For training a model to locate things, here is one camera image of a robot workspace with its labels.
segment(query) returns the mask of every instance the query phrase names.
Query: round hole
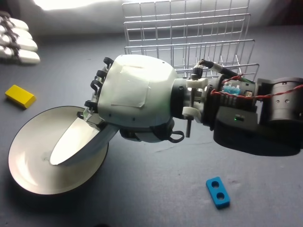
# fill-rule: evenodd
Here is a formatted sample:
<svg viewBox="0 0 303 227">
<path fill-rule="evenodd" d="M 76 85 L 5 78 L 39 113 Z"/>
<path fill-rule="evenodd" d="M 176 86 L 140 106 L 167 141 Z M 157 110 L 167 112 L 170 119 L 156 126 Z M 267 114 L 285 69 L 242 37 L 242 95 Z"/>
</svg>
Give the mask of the round hole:
<svg viewBox="0 0 303 227">
<path fill-rule="evenodd" d="M 213 181 L 212 182 L 212 187 L 213 188 L 218 188 L 219 187 L 219 183 L 217 181 Z"/>
<path fill-rule="evenodd" d="M 223 194 L 222 192 L 219 192 L 219 193 L 217 194 L 217 198 L 218 198 L 219 200 L 224 200 L 224 194 Z"/>
</svg>

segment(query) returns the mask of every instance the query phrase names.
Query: red wire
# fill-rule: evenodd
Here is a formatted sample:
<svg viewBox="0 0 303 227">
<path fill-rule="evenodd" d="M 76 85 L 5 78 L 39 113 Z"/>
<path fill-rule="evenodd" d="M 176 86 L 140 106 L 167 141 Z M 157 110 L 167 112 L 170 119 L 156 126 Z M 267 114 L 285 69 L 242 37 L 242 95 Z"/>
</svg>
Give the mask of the red wire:
<svg viewBox="0 0 303 227">
<path fill-rule="evenodd" d="M 230 79 L 227 79 L 227 80 L 223 81 L 223 83 L 226 83 L 226 82 L 228 82 L 232 79 L 241 79 L 242 75 L 243 74 L 232 77 Z M 283 94 L 291 93 L 291 92 L 296 91 L 296 90 L 301 89 L 301 88 L 303 88 L 303 84 L 301 84 L 299 86 L 296 86 L 295 88 L 293 88 L 291 90 L 288 90 L 286 92 L 279 92 L 279 93 L 276 93 L 276 94 L 268 94 L 268 95 L 265 95 L 265 96 L 236 96 L 236 95 L 229 94 L 227 92 L 216 91 L 215 89 L 212 90 L 210 94 L 211 95 L 227 95 L 229 97 L 245 98 L 245 99 L 263 99 L 263 98 L 271 98 L 273 96 L 280 96 L 280 95 L 283 95 Z"/>
</svg>

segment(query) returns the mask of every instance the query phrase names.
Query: silver metal rack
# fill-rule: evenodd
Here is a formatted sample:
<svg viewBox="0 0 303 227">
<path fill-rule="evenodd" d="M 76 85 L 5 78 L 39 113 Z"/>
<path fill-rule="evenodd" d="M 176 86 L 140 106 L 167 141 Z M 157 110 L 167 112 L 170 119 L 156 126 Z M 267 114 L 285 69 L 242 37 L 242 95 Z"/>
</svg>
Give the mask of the silver metal rack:
<svg viewBox="0 0 303 227">
<path fill-rule="evenodd" d="M 251 80 L 258 64 L 250 64 L 254 40 L 246 40 L 250 0 L 162 0 L 122 5 L 126 54 L 142 54 L 169 62 L 188 77 L 200 59 L 218 62 Z M 205 69 L 204 76 L 218 74 Z"/>
</svg>

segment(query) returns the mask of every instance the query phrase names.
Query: metal wire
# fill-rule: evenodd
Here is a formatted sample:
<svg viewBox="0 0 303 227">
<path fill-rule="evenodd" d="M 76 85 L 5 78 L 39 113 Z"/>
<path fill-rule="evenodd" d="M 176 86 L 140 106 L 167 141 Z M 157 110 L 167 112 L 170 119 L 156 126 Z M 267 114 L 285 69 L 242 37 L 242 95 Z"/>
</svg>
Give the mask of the metal wire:
<svg viewBox="0 0 303 227">
<path fill-rule="evenodd" d="M 169 62 L 188 77 L 200 59 L 215 61 L 254 80 L 254 40 L 246 40 L 250 0 L 160 0 L 122 5 L 126 54 Z M 217 72 L 205 69 L 205 77 Z"/>
</svg>

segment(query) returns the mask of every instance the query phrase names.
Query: white bowl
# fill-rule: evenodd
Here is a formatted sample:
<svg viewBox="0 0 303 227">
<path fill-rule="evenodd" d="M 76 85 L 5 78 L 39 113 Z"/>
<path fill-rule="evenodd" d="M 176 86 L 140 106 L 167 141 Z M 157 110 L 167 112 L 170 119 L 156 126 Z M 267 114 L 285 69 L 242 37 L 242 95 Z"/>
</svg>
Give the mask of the white bowl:
<svg viewBox="0 0 303 227">
<path fill-rule="evenodd" d="M 37 194 L 58 194 L 90 179 L 103 163 L 108 145 L 72 166 L 53 166 L 51 153 L 83 108 L 61 106 L 38 114 L 15 136 L 9 150 L 9 170 L 24 189 Z"/>
</svg>

